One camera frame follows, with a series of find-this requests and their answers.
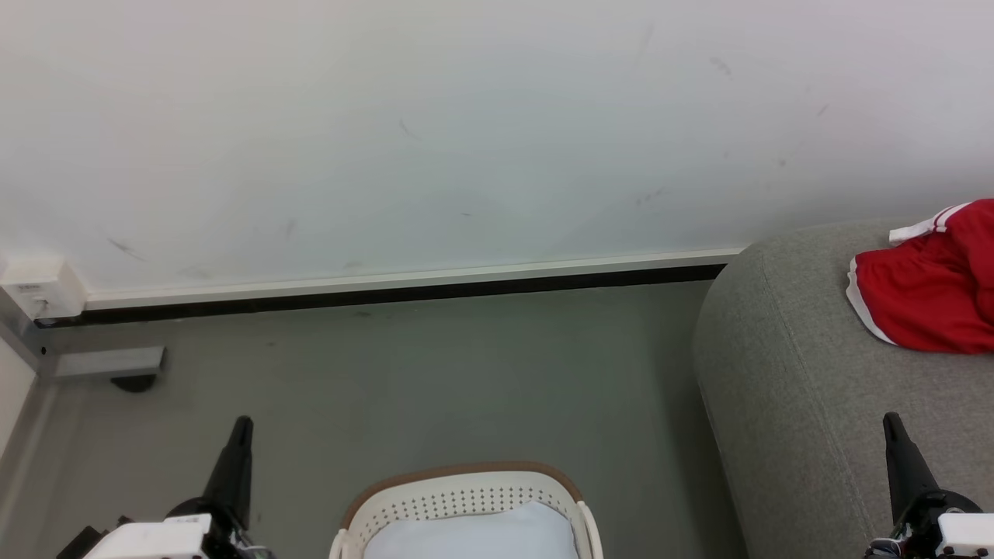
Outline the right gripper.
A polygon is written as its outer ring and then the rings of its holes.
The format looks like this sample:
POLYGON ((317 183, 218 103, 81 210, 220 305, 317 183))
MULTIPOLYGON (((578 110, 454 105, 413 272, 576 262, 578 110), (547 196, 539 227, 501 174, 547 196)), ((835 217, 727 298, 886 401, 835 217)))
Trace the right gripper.
POLYGON ((895 526, 866 559, 994 559, 994 513, 940 486, 896 411, 883 418, 895 526))

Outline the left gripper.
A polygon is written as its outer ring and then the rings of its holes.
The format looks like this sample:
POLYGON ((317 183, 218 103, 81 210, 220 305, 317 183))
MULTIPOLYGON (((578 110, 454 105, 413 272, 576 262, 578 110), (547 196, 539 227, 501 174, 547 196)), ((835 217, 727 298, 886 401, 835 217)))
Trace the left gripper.
POLYGON ((235 420, 217 458, 203 498, 175 507, 159 523, 120 517, 114 530, 83 529, 59 559, 273 559, 252 543, 253 420, 235 420))

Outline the red Bulls sports garment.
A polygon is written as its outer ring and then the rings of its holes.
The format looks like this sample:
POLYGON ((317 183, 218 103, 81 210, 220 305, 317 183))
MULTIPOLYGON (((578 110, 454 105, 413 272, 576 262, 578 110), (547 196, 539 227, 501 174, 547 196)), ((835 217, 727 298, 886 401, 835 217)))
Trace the red Bulls sports garment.
POLYGON ((994 199, 898 227, 850 262, 846 296, 877 339, 922 352, 994 354, 994 199))

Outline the white perforated laundry basket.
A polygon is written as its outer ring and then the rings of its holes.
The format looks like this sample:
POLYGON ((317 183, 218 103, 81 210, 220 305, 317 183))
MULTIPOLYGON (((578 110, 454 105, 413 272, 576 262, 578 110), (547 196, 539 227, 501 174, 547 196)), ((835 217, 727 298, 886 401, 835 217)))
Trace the white perforated laundry basket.
POLYGON ((606 559, 600 531, 581 489, 539 461, 483 461, 395 475, 350 503, 328 559, 363 559, 370 541, 398 521, 492 516, 537 502, 568 521, 578 559, 606 559))

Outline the light blue clothing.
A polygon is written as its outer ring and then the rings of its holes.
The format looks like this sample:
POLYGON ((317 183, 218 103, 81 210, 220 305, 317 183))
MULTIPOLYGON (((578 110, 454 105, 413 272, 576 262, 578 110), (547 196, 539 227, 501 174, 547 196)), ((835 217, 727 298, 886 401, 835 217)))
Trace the light blue clothing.
POLYGON ((363 559, 581 559, 567 517, 539 502, 487 516, 398 521, 363 559))

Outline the grey fabric sofa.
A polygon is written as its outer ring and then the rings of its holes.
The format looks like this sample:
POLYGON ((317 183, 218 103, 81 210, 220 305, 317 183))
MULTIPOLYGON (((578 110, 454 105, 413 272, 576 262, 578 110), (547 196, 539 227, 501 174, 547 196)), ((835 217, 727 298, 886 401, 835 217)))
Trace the grey fabric sofa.
POLYGON ((693 370, 750 559, 862 559, 890 533, 888 411, 942 488, 994 512, 994 355, 885 343, 845 294, 851 259, 904 225, 767 238, 707 291, 693 370))

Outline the grey metal floor bar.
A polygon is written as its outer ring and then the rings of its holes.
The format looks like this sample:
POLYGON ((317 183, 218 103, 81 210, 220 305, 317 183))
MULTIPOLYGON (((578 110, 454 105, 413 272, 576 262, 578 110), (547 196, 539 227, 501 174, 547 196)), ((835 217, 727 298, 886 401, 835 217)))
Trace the grey metal floor bar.
POLYGON ((77 380, 157 375, 165 353, 163 345, 65 353, 54 364, 53 378, 77 380))

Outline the black and white baseboard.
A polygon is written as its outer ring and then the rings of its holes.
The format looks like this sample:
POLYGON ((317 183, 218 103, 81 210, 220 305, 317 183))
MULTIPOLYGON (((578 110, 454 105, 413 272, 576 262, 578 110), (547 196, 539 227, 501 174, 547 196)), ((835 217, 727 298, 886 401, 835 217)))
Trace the black and white baseboard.
POLYGON ((358 307, 387 302, 703 282, 717 277, 740 252, 739 248, 657 252, 632 257, 569 259, 547 264, 238 284, 230 289, 138 291, 127 297, 93 298, 80 315, 36 319, 34 325, 39 329, 54 329, 181 321, 203 316, 358 307))

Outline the grey metal corner post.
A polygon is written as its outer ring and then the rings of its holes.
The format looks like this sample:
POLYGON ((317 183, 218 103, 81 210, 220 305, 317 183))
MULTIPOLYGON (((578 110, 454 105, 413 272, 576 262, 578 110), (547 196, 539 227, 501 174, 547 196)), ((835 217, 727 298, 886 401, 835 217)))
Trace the grey metal corner post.
POLYGON ((40 377, 52 376, 54 347, 47 330, 31 321, 3 289, 0 289, 0 339, 40 377))

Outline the white wall socket box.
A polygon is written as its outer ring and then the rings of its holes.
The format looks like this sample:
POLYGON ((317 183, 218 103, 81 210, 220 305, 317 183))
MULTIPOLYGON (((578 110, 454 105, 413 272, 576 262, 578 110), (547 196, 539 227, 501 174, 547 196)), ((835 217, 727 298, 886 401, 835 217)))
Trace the white wall socket box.
POLYGON ((84 283, 61 258, 10 262, 0 273, 0 289, 32 321, 79 316, 88 300, 84 283))

